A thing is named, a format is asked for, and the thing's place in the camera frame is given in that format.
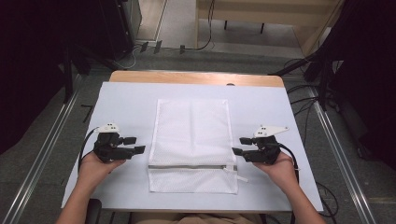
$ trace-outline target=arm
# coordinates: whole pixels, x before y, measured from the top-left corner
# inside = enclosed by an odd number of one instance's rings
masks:
[[[288,197],[297,223],[325,223],[318,214],[312,203],[308,200],[294,173],[291,157],[281,152],[273,165],[259,162],[253,163],[259,169],[267,173]]]
[[[94,153],[89,153],[81,163],[78,180],[69,199],[67,200],[57,224],[84,223],[88,201],[106,176],[125,161],[102,163]]]

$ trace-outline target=human hand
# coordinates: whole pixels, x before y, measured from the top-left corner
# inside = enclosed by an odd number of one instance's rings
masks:
[[[79,167],[77,187],[92,193],[108,174],[123,163],[125,161],[103,163],[93,152],[90,152]]]
[[[275,163],[272,165],[261,162],[253,162],[253,164],[267,173],[284,192],[298,186],[293,160],[283,152],[279,153]]]

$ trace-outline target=gray floor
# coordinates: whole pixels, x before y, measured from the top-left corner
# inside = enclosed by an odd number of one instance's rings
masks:
[[[230,53],[194,52],[188,51],[180,55],[178,51],[162,49],[153,54],[152,49],[135,54],[134,70],[179,70],[179,71],[216,71],[243,74],[265,74],[281,69],[287,58],[271,58]],[[295,75],[284,77],[287,89],[304,84],[299,71]],[[81,105],[94,105],[103,81],[108,80],[110,71],[103,66],[94,65],[91,74],[85,77],[82,89],[68,117],[64,128],[56,141],[49,160],[41,174],[35,189],[26,204],[19,223],[53,223],[59,215],[64,187],[78,155],[88,122],[83,122],[88,108]],[[0,155],[0,219],[7,214],[18,187],[26,177],[35,160],[41,145],[45,141],[50,127],[55,121],[62,105],[63,92],[60,91],[42,114],[35,120],[23,139],[12,149]],[[301,89],[290,94],[290,101],[308,97],[308,91]],[[301,105],[293,105],[298,110]],[[340,116],[329,109],[327,112],[332,119],[343,149],[352,165],[364,193],[370,202],[377,223],[393,223],[396,215],[392,212],[396,208],[395,194],[396,173],[381,161],[363,161],[356,151],[356,147]],[[296,117],[302,138],[305,135],[306,111]],[[306,132],[306,153],[310,161],[315,179],[330,189],[339,203],[339,211],[335,216],[338,223],[361,223],[354,201],[347,188],[340,168],[331,151],[329,141],[318,119],[317,112],[310,111]],[[318,187],[320,194],[335,209],[335,199],[330,192]],[[290,215],[273,214],[282,223],[288,223]],[[126,223],[127,214],[117,213],[114,223]],[[103,223],[108,223],[110,214],[104,212]]]
[[[265,24],[260,34],[261,24],[254,22],[229,21],[224,30],[224,21],[213,20],[212,43],[206,48],[212,52],[238,52],[247,55],[271,57],[302,58],[298,41],[289,25]],[[178,49],[180,45],[194,48],[195,40],[195,0],[167,0],[163,20],[159,27],[157,41],[163,47]],[[209,38],[207,20],[199,20],[199,47]]]

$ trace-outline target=white bag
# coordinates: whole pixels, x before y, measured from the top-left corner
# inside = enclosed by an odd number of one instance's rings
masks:
[[[227,100],[158,100],[150,191],[237,193],[232,142]]]

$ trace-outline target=wooden furniture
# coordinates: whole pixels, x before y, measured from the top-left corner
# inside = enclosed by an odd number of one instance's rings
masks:
[[[199,20],[208,18],[212,0],[196,0],[195,47]],[[344,0],[216,0],[213,20],[293,25],[303,55],[315,50],[327,27],[332,26]]]

